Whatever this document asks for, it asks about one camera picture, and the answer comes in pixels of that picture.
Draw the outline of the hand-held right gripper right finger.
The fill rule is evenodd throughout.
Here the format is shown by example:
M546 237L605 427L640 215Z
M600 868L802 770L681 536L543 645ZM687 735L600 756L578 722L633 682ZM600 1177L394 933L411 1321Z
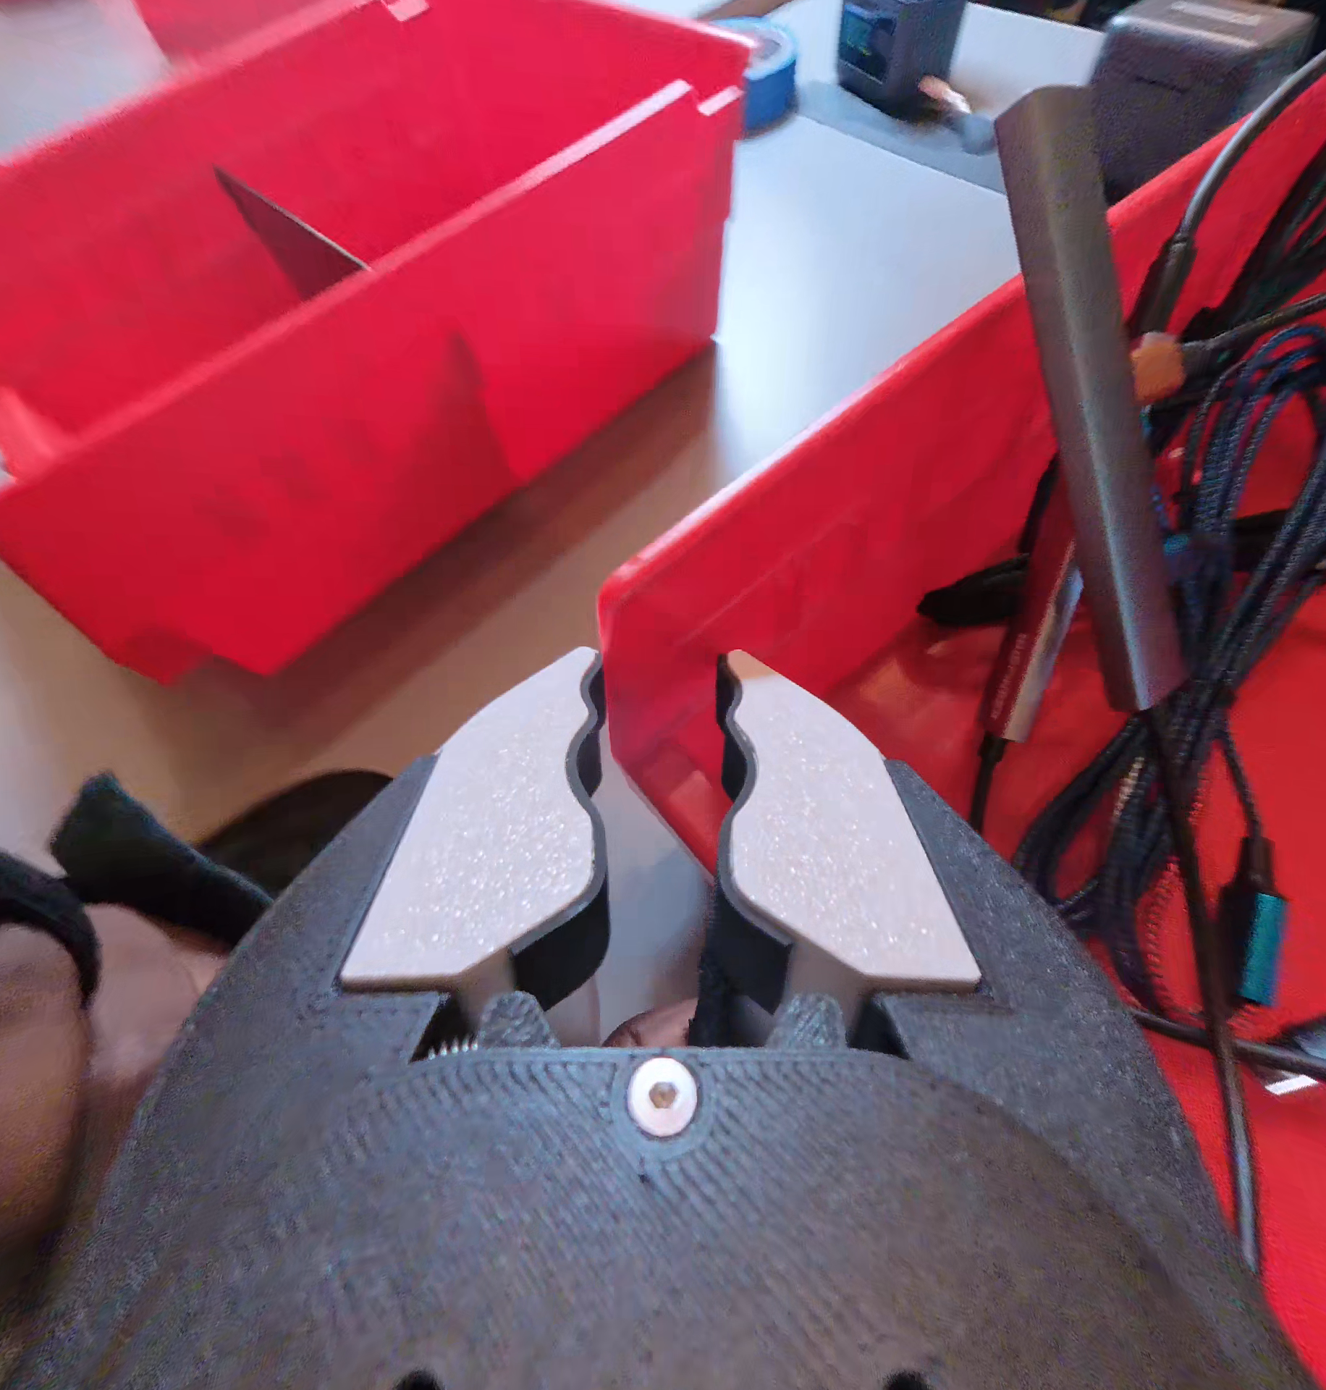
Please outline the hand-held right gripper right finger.
M969 997L985 972L879 747L831 704L718 659L723 789L715 958L755 1018L800 995L851 1032L885 994Z

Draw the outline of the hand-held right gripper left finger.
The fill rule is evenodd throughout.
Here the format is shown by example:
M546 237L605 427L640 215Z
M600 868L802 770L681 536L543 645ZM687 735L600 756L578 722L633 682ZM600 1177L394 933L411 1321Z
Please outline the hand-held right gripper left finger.
M439 992L473 1029L518 991L564 1045L595 1046L603 722L602 655L574 648L442 744L341 963L343 991Z

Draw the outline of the red plastic cable bin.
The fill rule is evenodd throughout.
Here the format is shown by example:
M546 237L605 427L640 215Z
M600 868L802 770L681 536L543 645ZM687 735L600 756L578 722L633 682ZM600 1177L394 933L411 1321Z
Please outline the red plastic cable bin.
M1239 161L1206 212L1172 325L1217 303L1326 139L1326 77ZM1109 213L1130 302L1217 136ZM721 786L718 654L744 649L834 704L960 814L997 637L932 634L915 603L1009 552L1053 431L1022 285L991 292L820 426L698 507L603 584L609 733L626 776L712 870ZM1326 584L1231 710L1289 899L1276 1006L1245 1036L1326 1012ZM1006 857L1121 718L1085 620L986 817ZM1279 1098L1248 1081L1268 1301L1326 1386L1326 1085Z

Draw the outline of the long grey usb hub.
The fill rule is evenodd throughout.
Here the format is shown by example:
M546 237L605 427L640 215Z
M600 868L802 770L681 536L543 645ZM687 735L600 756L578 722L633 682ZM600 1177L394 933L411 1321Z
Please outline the long grey usb hub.
M1090 116L1084 86L1040 86L996 134L1106 694L1137 714L1186 668Z

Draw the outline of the slim dark usb hub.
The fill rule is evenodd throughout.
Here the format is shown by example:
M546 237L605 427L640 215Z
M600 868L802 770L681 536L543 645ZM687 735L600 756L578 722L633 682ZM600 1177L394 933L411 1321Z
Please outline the slim dark usb hub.
M1081 593L1073 530L1039 538L1027 564L1019 607L985 687L980 718L989 739L1023 742L1030 738Z

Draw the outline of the person's left hand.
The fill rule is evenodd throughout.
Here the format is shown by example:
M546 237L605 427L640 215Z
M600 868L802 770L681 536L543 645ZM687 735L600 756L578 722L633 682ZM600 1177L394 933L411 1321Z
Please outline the person's left hand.
M88 1222L146 1090L229 955L116 905L93 924L90 1001L60 944L0 925L0 1304Z

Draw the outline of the red divided plastic bin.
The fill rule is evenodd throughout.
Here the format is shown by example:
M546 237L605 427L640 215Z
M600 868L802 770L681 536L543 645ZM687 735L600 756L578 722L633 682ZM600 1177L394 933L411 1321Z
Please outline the red divided plastic bin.
M0 164L0 561L274 673L701 351L750 44L322 2Z

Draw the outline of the blue tape roll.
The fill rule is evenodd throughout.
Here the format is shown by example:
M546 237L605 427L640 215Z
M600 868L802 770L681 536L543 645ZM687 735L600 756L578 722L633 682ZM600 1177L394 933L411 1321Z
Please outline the blue tape roll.
M794 108L797 46L792 33L768 16L724 16L710 21L747 44L743 134L774 128Z

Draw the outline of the black power device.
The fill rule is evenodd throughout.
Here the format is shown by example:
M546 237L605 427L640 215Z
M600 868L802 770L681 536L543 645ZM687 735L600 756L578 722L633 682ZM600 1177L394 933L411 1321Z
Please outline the black power device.
M882 113L916 113L924 77L946 78L966 1L844 1L837 83Z

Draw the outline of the dark grey box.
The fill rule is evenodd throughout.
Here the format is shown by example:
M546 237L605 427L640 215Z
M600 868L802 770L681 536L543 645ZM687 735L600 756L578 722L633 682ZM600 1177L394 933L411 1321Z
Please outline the dark grey box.
M1312 50L1303 9L1242 1L1140 1L1103 26L1089 77L1109 204L1227 130Z

